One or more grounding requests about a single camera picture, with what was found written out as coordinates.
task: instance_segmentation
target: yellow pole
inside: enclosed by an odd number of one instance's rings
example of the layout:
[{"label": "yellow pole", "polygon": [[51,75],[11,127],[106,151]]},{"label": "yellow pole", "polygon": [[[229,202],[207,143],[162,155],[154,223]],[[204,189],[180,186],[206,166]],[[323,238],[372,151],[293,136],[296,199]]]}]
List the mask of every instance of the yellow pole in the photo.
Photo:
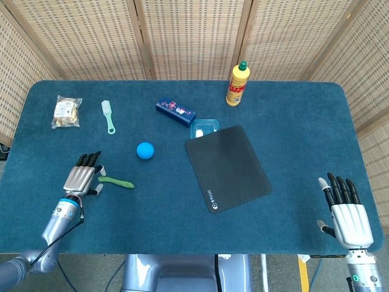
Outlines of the yellow pole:
[{"label": "yellow pole", "polygon": [[306,263],[300,258],[298,258],[298,269],[300,270],[301,291],[309,292],[308,270]]}]

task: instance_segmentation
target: blue box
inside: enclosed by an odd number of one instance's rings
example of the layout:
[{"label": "blue box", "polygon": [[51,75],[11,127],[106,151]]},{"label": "blue box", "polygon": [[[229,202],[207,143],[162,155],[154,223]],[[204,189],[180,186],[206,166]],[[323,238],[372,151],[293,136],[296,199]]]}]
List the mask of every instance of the blue box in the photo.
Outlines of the blue box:
[{"label": "blue box", "polygon": [[156,109],[160,113],[171,117],[187,127],[189,127],[196,118],[196,113],[194,111],[165,97],[158,101]]}]

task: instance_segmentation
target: robotic arm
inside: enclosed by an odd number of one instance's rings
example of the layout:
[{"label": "robotic arm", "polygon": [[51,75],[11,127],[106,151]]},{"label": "robotic arm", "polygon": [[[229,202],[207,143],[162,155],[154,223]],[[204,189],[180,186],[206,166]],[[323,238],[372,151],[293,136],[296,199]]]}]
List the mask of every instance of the robotic arm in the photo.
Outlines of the robotic arm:
[{"label": "robotic arm", "polygon": [[365,207],[361,205],[354,183],[328,173],[331,187],[326,180],[319,178],[320,187],[325,193],[334,228],[323,221],[317,224],[324,233],[336,238],[341,246],[348,249],[346,262],[351,277],[348,278],[350,292],[383,292],[381,276],[378,273],[376,258],[367,252],[374,242]]},{"label": "robotic arm", "polygon": [[[90,189],[93,176],[100,172],[105,176],[104,167],[94,167],[100,151],[82,155],[71,170],[63,187],[65,195],[55,207],[42,238],[47,247],[40,250],[22,252],[8,262],[0,264],[0,291],[7,291],[20,283],[29,272],[46,274],[53,270],[58,260],[60,241],[71,230],[84,223],[82,199],[86,195],[98,195],[103,188],[99,184]],[[69,223],[80,208],[80,221],[67,230]]]}]

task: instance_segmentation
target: snack bag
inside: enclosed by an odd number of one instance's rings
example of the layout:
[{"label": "snack bag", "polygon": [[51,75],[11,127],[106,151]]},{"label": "snack bag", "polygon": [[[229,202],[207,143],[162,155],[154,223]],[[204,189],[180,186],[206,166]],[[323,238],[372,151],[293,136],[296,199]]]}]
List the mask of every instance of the snack bag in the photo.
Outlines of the snack bag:
[{"label": "snack bag", "polygon": [[71,99],[58,96],[51,123],[53,129],[58,127],[79,127],[78,108],[83,99]]}]

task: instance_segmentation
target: black mouse pad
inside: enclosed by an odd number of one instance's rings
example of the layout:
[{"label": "black mouse pad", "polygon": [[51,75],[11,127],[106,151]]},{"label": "black mouse pad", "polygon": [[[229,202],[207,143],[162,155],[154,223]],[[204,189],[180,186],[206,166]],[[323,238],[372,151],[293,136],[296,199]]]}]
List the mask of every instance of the black mouse pad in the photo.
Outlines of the black mouse pad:
[{"label": "black mouse pad", "polygon": [[188,140],[185,148],[211,213],[271,192],[270,183],[241,126]]}]

